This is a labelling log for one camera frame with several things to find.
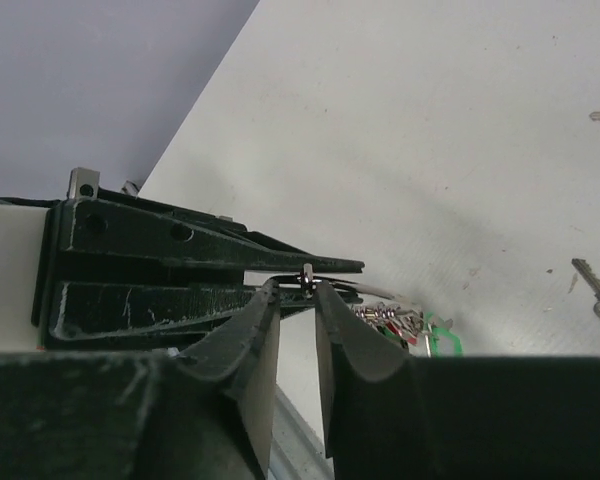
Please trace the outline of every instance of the black plastic part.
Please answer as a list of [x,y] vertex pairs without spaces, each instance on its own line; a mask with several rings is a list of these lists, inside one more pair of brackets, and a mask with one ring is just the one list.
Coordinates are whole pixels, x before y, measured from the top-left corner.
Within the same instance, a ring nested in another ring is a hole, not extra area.
[[[97,199],[49,209],[32,323],[48,350],[182,348],[247,304],[255,287],[243,285],[246,271],[296,273],[304,263],[338,273],[364,266],[310,255],[231,220],[99,189]],[[312,306],[299,290],[281,298],[283,318]]]
[[182,358],[0,355],[0,479],[264,479],[279,293]]
[[600,478],[600,359],[417,358],[317,286],[336,480]]

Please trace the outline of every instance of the screw hole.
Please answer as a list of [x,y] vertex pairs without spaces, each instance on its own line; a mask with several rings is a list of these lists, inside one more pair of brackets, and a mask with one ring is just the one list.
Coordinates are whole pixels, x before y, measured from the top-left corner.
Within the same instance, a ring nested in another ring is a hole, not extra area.
[[171,227],[171,238],[176,242],[188,242],[193,237],[193,230],[189,227],[176,223]]
[[87,215],[87,218],[84,221],[87,230],[95,235],[100,235],[107,231],[107,221],[102,218],[100,215]]
[[84,195],[85,197],[93,197],[93,187],[88,183],[80,186],[80,195]]

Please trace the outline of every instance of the table surface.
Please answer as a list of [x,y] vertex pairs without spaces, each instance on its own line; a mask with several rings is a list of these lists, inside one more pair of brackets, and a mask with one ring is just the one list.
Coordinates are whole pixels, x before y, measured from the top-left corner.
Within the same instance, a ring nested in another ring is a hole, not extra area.
[[[228,215],[455,321],[600,355],[600,2],[261,0],[142,195]],[[278,381],[321,433],[312,315]]]

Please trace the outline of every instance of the key blade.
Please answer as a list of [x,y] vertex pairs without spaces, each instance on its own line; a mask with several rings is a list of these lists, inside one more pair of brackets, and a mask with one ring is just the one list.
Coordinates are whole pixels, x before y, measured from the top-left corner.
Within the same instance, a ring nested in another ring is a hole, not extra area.
[[600,300],[600,279],[593,273],[589,263],[582,258],[574,258],[571,260],[571,264],[575,267],[580,276],[584,278],[585,282],[589,284],[596,298]]

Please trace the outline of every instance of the dirt speck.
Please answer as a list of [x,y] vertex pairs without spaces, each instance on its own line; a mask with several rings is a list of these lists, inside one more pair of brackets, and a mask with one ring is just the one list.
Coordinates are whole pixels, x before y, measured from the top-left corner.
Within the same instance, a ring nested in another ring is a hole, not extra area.
[[573,277],[571,277],[571,285],[569,285],[569,291],[567,292],[567,295],[570,294],[571,292],[573,292],[573,289],[575,288],[576,283],[578,283],[578,274],[574,273]]

